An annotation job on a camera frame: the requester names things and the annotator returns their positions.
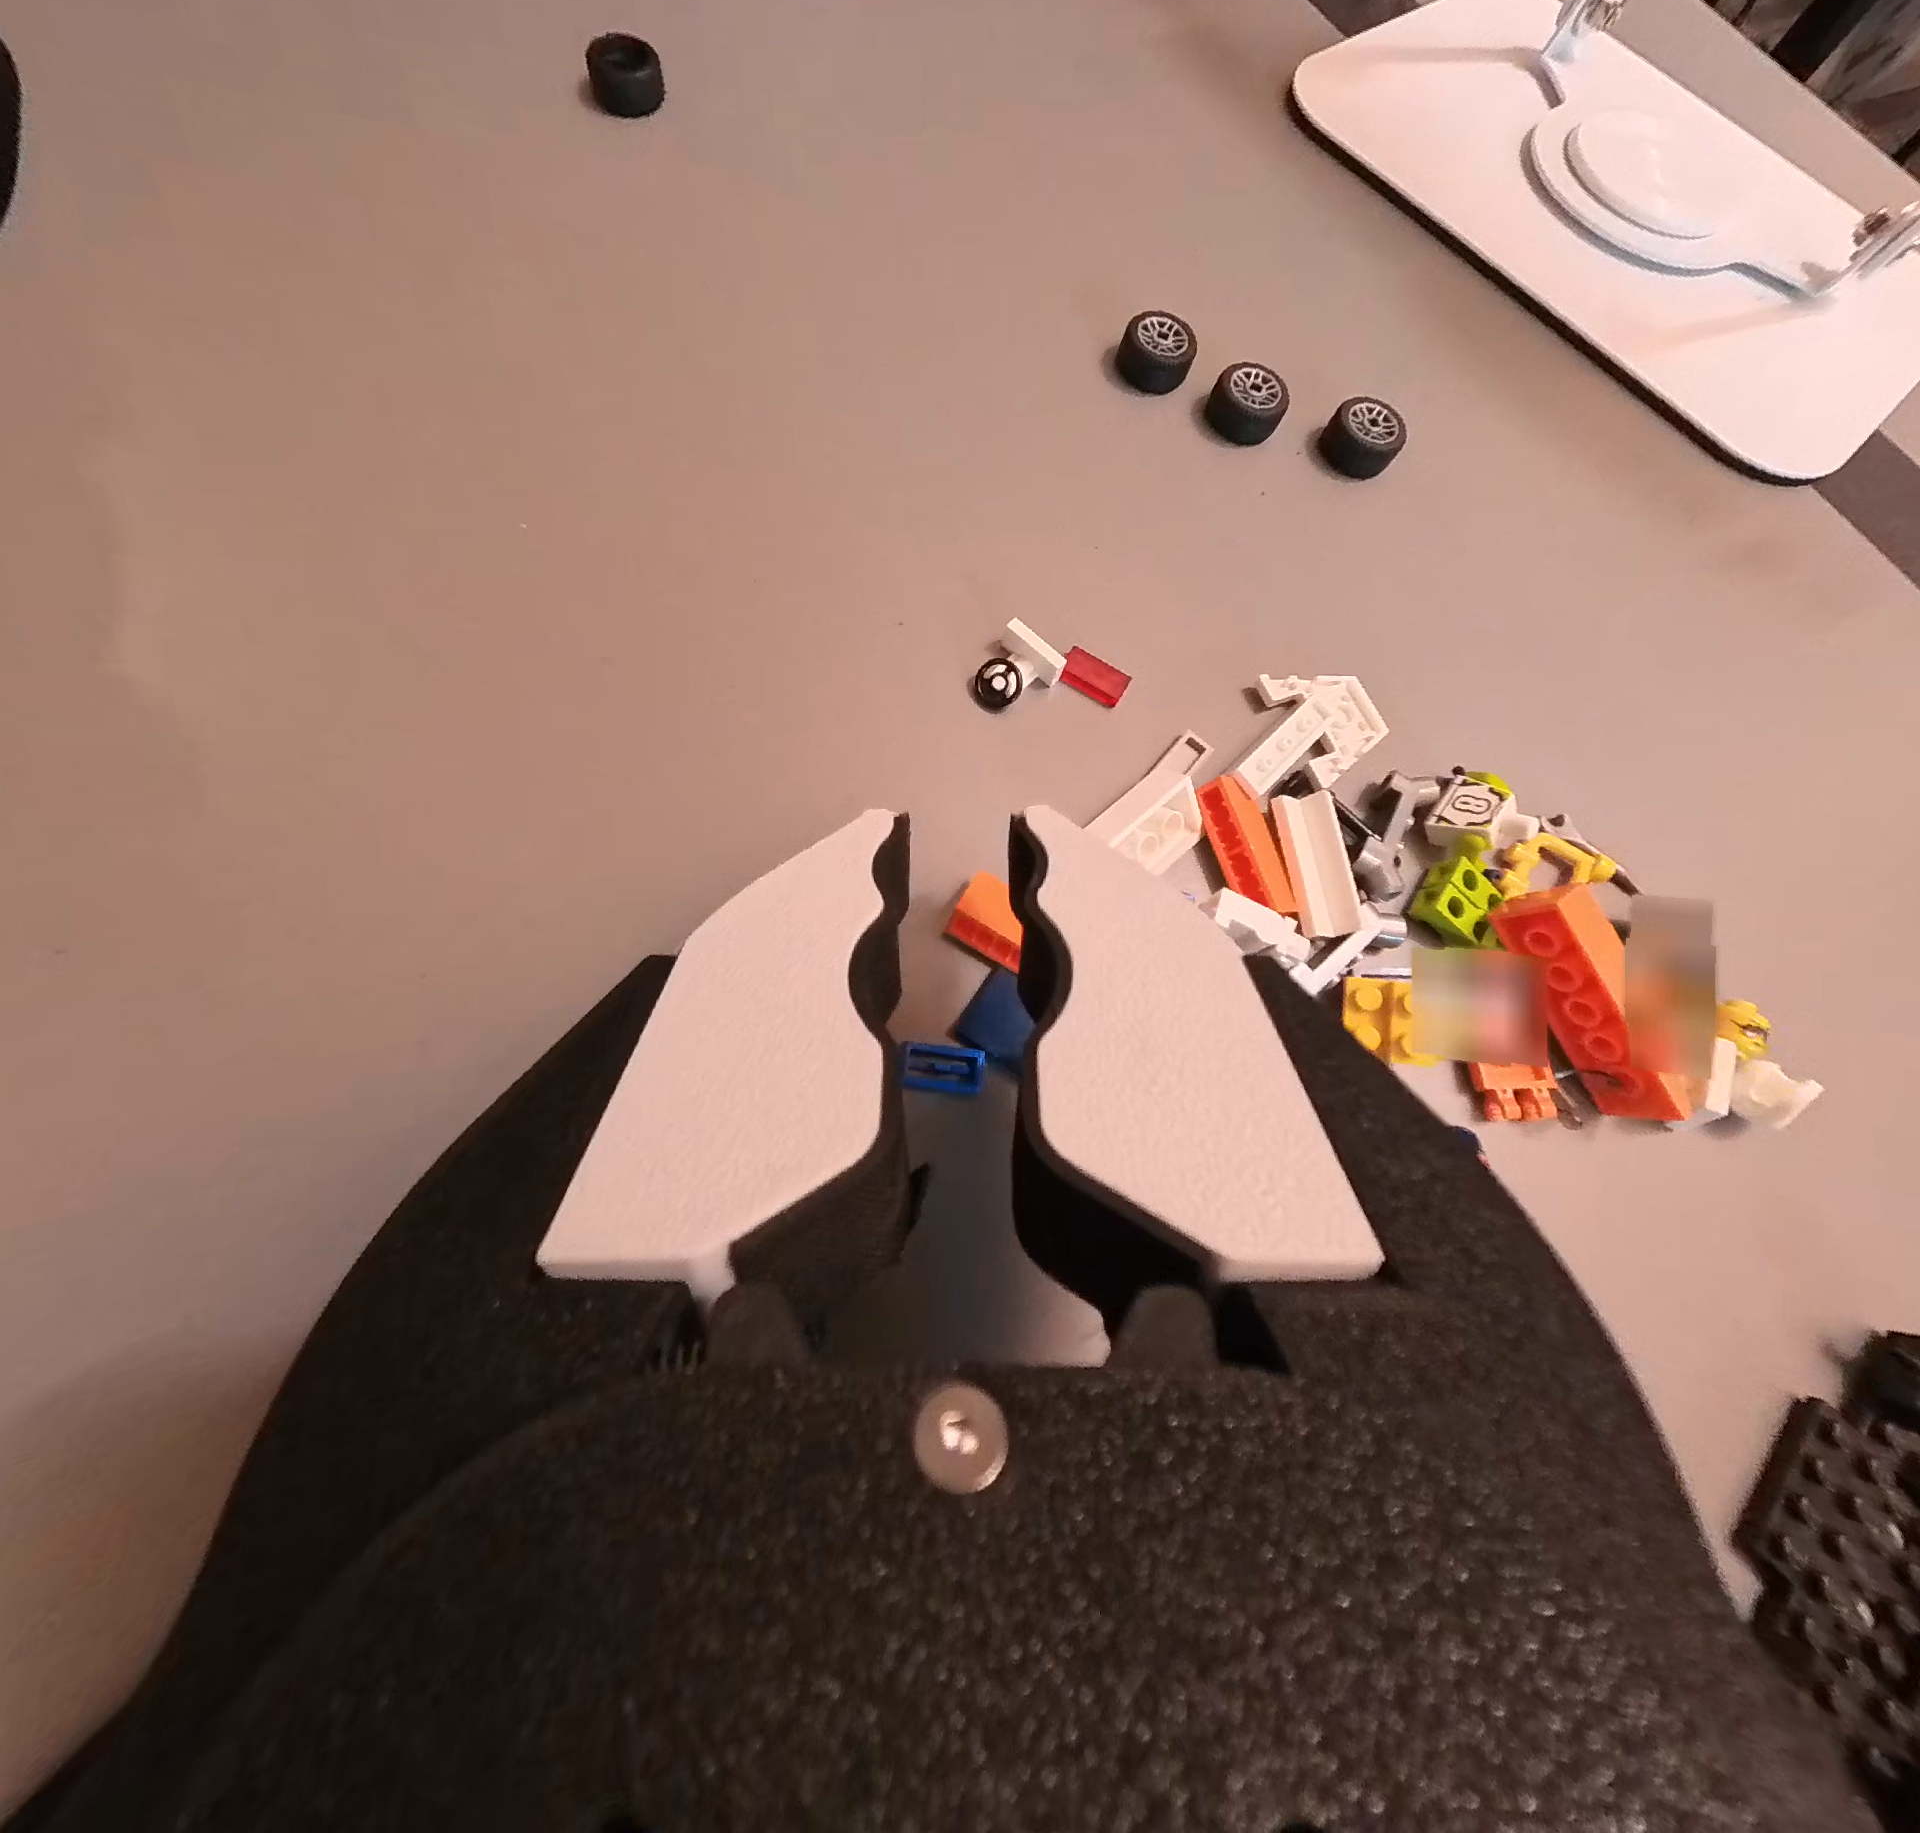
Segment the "dark blue lego piece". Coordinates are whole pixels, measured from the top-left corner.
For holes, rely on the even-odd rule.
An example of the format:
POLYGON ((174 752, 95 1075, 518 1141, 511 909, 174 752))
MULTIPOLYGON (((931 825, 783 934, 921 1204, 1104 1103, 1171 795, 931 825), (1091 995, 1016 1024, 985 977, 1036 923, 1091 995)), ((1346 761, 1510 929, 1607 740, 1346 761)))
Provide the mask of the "dark blue lego piece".
POLYGON ((1022 1000, 1019 972, 1001 964, 972 993, 953 1022, 953 1042, 982 1054, 991 1067, 1019 1077, 1022 1073, 1036 1021, 1022 1000))

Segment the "pile of loose lego pieces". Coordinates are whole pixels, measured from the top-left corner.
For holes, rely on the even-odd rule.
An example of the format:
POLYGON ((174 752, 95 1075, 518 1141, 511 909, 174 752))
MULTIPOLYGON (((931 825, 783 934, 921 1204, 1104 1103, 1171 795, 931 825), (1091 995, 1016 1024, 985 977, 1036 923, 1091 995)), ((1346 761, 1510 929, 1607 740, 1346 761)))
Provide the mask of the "pile of loose lego pieces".
MULTIPOLYGON (((1282 721, 1276 712, 1271 716, 1258 743, 1282 721)), ((1483 1121, 1560 1118, 1579 1125, 1585 1115, 1616 1118, 1597 1111, 1549 1032, 1541 968, 1533 958, 1505 949, 1445 950, 1409 919, 1429 867, 1456 853, 1453 845, 1431 845, 1425 829, 1445 783, 1461 771, 1496 772, 1464 766, 1440 775, 1392 771, 1365 790, 1360 809, 1341 800, 1335 784, 1330 793, 1356 878, 1358 926, 1344 938, 1316 940, 1302 931, 1298 916, 1276 914, 1230 890, 1205 837, 1196 790, 1227 771, 1246 781, 1267 812, 1276 793, 1315 793, 1301 772, 1276 790, 1258 793, 1252 772, 1242 769, 1254 746, 1237 765, 1205 775, 1213 749, 1191 732, 1182 735, 1131 790, 1087 825, 1087 833, 1154 877, 1205 849, 1219 878, 1191 901, 1230 933, 1241 950, 1273 958, 1315 998, 1333 996, 1341 1004, 1342 980, 1365 964, 1410 958, 1427 968, 1450 996, 1458 1036, 1458 1064, 1450 1067, 1466 1079, 1483 1121)), ((1718 995, 1712 913, 1654 897, 1566 812, 1529 812, 1512 793, 1518 815, 1501 846, 1471 837, 1458 849, 1485 849, 1507 901, 1565 885, 1594 889, 1626 949, 1634 1061, 1693 1083, 1693 1117, 1679 1127, 1733 1121, 1779 1133, 1799 1123, 1825 1089, 1781 1064, 1773 1052, 1773 1022, 1757 1002, 1718 995)))

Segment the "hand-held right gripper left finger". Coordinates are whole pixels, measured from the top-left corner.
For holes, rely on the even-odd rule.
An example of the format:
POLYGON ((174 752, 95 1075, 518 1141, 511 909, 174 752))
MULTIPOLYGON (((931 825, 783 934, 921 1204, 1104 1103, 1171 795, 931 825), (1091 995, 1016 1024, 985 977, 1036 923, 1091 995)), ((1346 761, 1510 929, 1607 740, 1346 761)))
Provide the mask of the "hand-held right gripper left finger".
POLYGON ((858 812, 740 889, 664 972, 541 1240, 552 1278, 740 1284, 833 1313, 914 1220, 900 1061, 910 822, 858 812))

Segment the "white lego brick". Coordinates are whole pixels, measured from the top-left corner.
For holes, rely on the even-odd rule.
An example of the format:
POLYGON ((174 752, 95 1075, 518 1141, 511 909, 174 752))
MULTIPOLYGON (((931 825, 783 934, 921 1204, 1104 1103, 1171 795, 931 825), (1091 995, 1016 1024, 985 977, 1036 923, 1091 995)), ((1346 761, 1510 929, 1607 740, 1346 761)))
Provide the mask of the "white lego brick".
POLYGON ((1333 793, 1276 793, 1268 812, 1302 931, 1316 940, 1355 933, 1360 895, 1333 793))

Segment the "white lego steering wheel piece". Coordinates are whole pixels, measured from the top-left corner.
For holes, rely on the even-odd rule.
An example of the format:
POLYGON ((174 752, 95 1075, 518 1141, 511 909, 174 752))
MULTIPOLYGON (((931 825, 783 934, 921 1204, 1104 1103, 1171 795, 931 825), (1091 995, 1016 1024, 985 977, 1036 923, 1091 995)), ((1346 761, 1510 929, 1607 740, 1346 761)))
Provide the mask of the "white lego steering wheel piece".
POLYGON ((971 697, 991 714, 1013 710, 1022 699, 1058 686, 1068 654, 1020 618, 1004 623, 997 646, 981 661, 971 680, 971 697))

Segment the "orange lego race car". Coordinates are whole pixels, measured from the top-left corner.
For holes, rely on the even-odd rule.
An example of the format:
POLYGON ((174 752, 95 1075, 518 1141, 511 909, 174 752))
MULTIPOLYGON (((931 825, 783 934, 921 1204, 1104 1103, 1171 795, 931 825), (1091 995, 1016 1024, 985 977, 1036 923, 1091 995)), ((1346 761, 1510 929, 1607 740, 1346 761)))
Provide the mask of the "orange lego race car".
POLYGON ((1751 1625, 1885 1788, 1918 1753, 1918 1338, 1878 1333, 1841 1401, 1786 1413, 1734 1531, 1751 1625))

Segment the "small black lego wheel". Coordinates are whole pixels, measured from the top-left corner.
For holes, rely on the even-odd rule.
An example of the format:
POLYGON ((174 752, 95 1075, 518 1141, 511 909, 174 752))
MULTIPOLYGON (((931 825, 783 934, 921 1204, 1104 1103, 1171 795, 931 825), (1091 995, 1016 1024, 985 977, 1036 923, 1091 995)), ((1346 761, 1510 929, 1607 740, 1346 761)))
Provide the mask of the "small black lego wheel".
POLYGON ((1409 444, 1409 424, 1379 394, 1350 396, 1335 407, 1315 438, 1315 450, 1337 476, 1382 476, 1409 444))

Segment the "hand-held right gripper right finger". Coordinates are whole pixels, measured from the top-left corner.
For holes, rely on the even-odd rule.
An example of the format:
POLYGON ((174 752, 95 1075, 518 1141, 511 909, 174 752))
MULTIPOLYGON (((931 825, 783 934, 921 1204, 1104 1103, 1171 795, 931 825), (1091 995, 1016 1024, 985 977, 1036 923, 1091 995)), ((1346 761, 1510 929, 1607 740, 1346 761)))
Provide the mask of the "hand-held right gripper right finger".
POLYGON ((1099 1313, 1182 1286, 1358 1283, 1385 1249, 1312 1104, 1268 956, 1051 807, 1013 820, 1016 1232, 1099 1313))

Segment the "long orange lego piece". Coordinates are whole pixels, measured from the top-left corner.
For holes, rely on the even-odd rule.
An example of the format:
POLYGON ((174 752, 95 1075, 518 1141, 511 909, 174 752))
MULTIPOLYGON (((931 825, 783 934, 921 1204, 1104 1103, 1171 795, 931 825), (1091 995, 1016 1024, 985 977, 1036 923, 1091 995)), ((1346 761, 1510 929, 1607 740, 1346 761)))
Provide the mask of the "long orange lego piece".
POLYGON ((1301 903, 1260 797, 1227 771, 1196 790, 1207 842, 1225 885, 1276 914, 1298 916, 1301 903))

